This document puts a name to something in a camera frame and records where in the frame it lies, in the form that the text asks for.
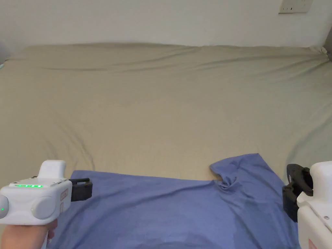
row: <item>human hand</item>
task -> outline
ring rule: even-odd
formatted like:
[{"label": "human hand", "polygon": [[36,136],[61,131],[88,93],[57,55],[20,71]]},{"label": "human hand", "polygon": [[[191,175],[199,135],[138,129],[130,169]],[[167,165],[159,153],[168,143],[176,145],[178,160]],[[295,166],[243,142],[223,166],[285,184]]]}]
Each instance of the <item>human hand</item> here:
[{"label": "human hand", "polygon": [[58,220],[43,226],[8,225],[1,238],[1,249],[41,249],[48,231],[47,242],[54,237]]}]

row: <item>black clamp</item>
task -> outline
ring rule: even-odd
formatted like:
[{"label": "black clamp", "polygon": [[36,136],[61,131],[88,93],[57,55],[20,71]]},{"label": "black clamp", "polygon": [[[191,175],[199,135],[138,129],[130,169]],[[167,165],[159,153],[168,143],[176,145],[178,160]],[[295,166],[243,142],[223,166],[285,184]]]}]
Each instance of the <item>black clamp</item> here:
[{"label": "black clamp", "polygon": [[90,178],[69,179],[72,184],[71,201],[85,201],[92,197],[92,182]]},{"label": "black clamp", "polygon": [[289,184],[283,187],[283,208],[288,216],[297,222],[297,198],[304,192],[313,196],[313,182],[310,169],[298,164],[287,165],[287,178]]}]

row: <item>bed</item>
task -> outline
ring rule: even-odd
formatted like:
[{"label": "bed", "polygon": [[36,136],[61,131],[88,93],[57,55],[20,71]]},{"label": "bed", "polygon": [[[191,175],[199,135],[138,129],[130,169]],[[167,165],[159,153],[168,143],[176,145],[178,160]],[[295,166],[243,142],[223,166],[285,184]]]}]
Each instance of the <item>bed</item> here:
[{"label": "bed", "polygon": [[0,182],[47,159],[73,170],[191,180],[259,153],[331,160],[332,62],[321,49],[78,44],[28,47],[0,70]]}]

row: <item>led indicator strip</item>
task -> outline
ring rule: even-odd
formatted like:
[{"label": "led indicator strip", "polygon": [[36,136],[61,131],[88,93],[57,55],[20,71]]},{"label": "led indicator strip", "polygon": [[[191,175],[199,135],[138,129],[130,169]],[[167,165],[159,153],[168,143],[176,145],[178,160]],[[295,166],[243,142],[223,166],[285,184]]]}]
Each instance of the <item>led indicator strip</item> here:
[{"label": "led indicator strip", "polygon": [[21,188],[42,188],[42,185],[15,185],[16,187],[21,187]]}]

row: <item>white wall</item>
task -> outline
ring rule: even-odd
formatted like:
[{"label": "white wall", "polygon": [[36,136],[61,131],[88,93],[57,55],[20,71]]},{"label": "white wall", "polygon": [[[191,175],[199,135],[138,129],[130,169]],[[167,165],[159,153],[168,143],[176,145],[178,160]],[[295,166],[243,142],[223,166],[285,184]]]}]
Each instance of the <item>white wall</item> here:
[{"label": "white wall", "polygon": [[278,15],[281,0],[0,0],[0,56],[31,44],[322,45],[332,1]]}]

